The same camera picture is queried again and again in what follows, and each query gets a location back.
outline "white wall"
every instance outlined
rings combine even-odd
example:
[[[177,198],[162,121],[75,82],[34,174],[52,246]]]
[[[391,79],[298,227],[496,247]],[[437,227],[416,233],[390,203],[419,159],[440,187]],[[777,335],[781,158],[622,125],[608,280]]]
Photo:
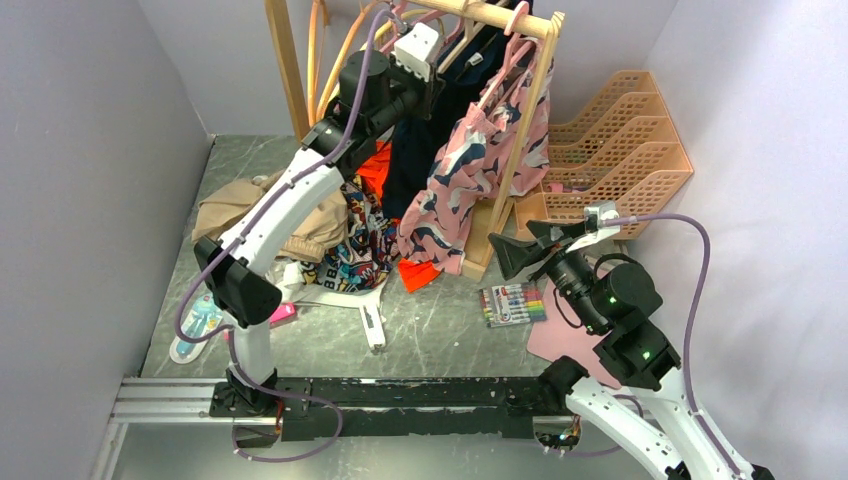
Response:
[[[680,0],[646,66],[696,169],[671,209],[714,246],[696,389],[777,478],[844,478],[848,7]],[[638,244],[680,345],[700,240],[655,224]]]
[[[556,61],[555,121],[569,120],[616,70],[637,68],[659,36],[677,0],[536,0],[535,13],[566,13]],[[290,134],[265,7],[262,0],[139,0],[165,51],[176,64],[208,131]],[[326,36],[321,88],[359,12],[358,0],[327,0],[332,25]],[[312,2],[289,0],[301,75]],[[356,46],[365,39],[370,20]]]
[[[209,140],[134,0],[0,12],[0,478],[88,478]]]

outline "wooden clothing rack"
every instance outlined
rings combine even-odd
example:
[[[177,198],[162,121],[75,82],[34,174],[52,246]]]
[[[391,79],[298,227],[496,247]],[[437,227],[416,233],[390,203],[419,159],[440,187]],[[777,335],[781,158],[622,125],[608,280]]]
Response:
[[[514,14],[510,9],[488,4],[481,0],[414,0],[414,3],[500,29],[506,28]],[[303,138],[309,132],[309,120],[286,0],[265,0],[265,10],[271,28],[271,38],[277,52],[277,63],[280,67],[280,75],[283,78],[283,89],[288,100],[294,132],[298,138]],[[550,68],[564,19],[563,13],[555,12],[550,20],[532,15],[522,15],[514,22],[514,32],[538,39],[543,48],[540,61],[536,64],[536,70],[533,72],[533,83],[530,86],[530,98],[535,100],[528,102],[528,110],[522,112],[521,120],[518,123],[516,141],[512,146],[504,172],[503,178],[509,179],[509,181],[511,181],[515,174],[515,168],[521,160],[524,138],[530,129],[530,122],[533,119],[539,95],[542,93],[542,84],[548,68]],[[489,233],[503,231],[512,207],[513,200],[509,197],[508,181],[501,185],[496,199],[478,201],[474,206],[471,234],[465,244],[462,275],[474,280],[483,278],[483,274],[486,273],[486,268],[494,254],[487,237]]]

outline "dark navy garment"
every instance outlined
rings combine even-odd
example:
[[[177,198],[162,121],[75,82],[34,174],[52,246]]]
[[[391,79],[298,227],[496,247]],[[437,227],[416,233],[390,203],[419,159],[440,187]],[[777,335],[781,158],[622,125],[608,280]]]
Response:
[[[513,0],[509,8],[517,4],[518,0]],[[442,57],[462,37],[460,35]],[[427,177],[436,153],[447,143],[454,125],[468,111],[468,105],[480,99],[486,82],[500,70],[508,41],[503,30],[484,27],[442,75],[445,87],[433,105],[430,120],[409,118],[395,126],[389,173],[383,183],[384,215],[403,218],[415,195],[427,188]],[[465,62],[475,52],[483,56],[483,61],[467,67]]]

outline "orange clothing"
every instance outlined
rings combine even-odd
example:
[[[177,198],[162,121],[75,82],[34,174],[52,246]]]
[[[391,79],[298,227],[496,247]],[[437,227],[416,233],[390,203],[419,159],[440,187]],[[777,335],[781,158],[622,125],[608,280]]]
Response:
[[[385,142],[377,142],[377,154],[369,158],[356,171],[365,180],[368,189],[377,195],[378,200],[383,198],[383,182],[389,175],[389,159],[392,156],[391,144],[383,148]]]
[[[402,258],[398,263],[400,279],[406,291],[412,293],[432,282],[442,272],[433,268],[433,262],[415,263]]]

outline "peach plastic file organizer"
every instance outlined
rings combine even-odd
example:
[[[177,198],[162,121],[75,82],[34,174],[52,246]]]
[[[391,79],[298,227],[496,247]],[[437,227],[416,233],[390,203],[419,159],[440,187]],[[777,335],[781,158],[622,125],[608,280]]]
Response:
[[[692,175],[650,73],[619,72],[593,102],[568,128],[551,127],[552,139],[559,132],[549,147],[551,169],[538,188],[515,204],[518,238],[532,238],[528,220],[582,221],[583,208],[596,201],[613,200],[626,216],[659,212]],[[599,114],[604,106],[607,110]],[[583,120],[589,118],[596,123],[587,127]],[[614,238],[636,238],[646,226],[622,227]]]
[[[569,123],[551,125],[550,142],[552,145],[576,143],[590,128],[598,124],[601,117],[627,93],[657,93],[657,84],[650,72],[643,70],[622,70],[616,72],[603,88]]]

